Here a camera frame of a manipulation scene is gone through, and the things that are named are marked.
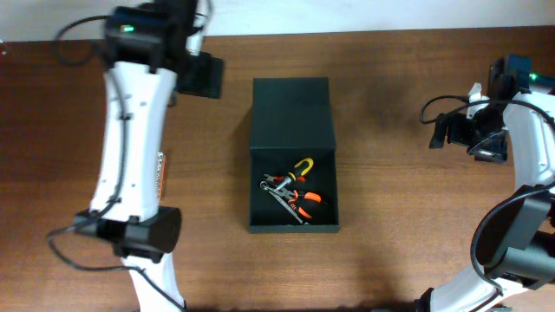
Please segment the silver metal wrench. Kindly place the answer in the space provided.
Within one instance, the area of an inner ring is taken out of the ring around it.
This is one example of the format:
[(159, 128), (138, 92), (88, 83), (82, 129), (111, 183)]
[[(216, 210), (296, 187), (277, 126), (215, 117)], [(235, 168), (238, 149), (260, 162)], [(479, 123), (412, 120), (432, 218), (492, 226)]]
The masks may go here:
[(307, 224), (308, 224), (308, 222), (304, 222), (304, 221), (297, 215), (297, 213), (294, 212), (294, 210), (290, 207), (290, 205), (287, 204), (287, 203), (282, 199), (282, 197), (281, 197), (277, 192), (275, 192), (265, 181), (262, 181), (262, 182), (260, 183), (260, 187), (261, 187), (263, 190), (265, 190), (265, 191), (267, 191), (268, 193), (270, 193), (270, 195), (272, 195), (272, 197), (273, 197), (274, 199), (276, 199), (277, 202), (278, 202), (279, 204), (281, 204), (281, 205), (283, 206), (283, 208), (285, 208), (285, 210), (287, 210), (287, 211), (288, 211), (288, 212), (289, 212), (300, 224), (302, 224), (302, 225), (307, 225)]

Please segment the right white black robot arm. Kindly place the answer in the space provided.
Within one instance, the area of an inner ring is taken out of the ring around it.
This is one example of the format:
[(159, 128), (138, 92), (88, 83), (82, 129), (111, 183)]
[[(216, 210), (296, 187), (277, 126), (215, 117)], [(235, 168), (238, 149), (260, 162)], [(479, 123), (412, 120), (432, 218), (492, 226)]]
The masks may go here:
[(470, 263), (454, 279), (428, 289), (414, 311), (503, 311), (503, 301), (554, 282), (554, 80), (530, 58), (506, 55), (475, 83), (461, 107), (430, 120), (429, 146), (463, 146), (477, 161), (513, 160), (514, 193), (478, 224)]

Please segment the yellow black screwdriver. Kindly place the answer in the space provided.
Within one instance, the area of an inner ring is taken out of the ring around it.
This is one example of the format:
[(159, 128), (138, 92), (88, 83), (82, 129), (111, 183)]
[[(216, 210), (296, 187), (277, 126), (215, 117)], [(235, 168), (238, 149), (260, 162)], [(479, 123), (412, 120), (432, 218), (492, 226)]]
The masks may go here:
[(284, 180), (276, 186), (275, 191), (280, 191), (299, 178), (303, 178), (313, 166), (314, 160), (312, 158), (300, 160), (294, 165), (293, 170), (285, 175)]

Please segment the orange socket bit rail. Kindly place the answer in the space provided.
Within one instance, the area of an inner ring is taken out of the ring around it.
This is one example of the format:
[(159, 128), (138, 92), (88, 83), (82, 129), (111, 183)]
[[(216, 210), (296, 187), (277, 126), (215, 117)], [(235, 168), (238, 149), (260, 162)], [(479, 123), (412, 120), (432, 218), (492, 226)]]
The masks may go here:
[(156, 193), (158, 200), (161, 200), (164, 190), (165, 181), (165, 168), (166, 168), (166, 155), (163, 152), (157, 154), (157, 167), (156, 167)]

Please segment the dark green box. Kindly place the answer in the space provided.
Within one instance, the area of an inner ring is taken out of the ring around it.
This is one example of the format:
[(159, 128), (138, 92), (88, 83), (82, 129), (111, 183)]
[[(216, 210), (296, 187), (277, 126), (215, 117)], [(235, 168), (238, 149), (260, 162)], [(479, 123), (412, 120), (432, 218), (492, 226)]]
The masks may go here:
[[(250, 232), (339, 232), (336, 137), (328, 79), (254, 79), (250, 155)], [(323, 223), (300, 224), (260, 187), (265, 174), (284, 176), (305, 158), (314, 160), (314, 166), (304, 176), (306, 182), (287, 185), (285, 189), (324, 197), (332, 212)]]

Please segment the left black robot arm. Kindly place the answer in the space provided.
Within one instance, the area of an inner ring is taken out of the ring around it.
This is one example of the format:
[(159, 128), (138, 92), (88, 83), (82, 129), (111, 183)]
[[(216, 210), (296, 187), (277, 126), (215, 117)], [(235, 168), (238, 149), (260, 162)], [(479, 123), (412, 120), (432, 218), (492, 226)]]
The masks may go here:
[(71, 230), (111, 244), (140, 309), (183, 311), (173, 267), (182, 217), (160, 204), (160, 145), (176, 94), (217, 99), (223, 62), (201, 50), (213, 10), (194, 1), (119, 6), (104, 25), (107, 117), (101, 171)]

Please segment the small orange-handled cutting pliers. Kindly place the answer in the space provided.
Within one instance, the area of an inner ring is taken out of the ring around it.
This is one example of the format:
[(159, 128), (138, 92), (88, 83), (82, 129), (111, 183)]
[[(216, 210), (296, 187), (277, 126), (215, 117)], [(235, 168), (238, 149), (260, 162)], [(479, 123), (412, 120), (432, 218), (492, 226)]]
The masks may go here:
[(265, 174), (264, 180), (261, 181), (261, 184), (277, 186), (280, 184), (295, 185), (296, 183), (305, 183), (305, 182), (306, 182), (306, 179), (304, 176), (295, 176), (292, 173), (287, 173), (284, 176)]

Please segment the orange black long-nose pliers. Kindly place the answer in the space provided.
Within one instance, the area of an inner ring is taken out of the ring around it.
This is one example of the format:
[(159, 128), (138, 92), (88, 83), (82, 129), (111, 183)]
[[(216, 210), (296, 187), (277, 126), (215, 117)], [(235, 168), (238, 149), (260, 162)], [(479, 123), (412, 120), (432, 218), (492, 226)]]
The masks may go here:
[(332, 206), (317, 193), (285, 188), (275, 192), (308, 224), (323, 223), (332, 212)]

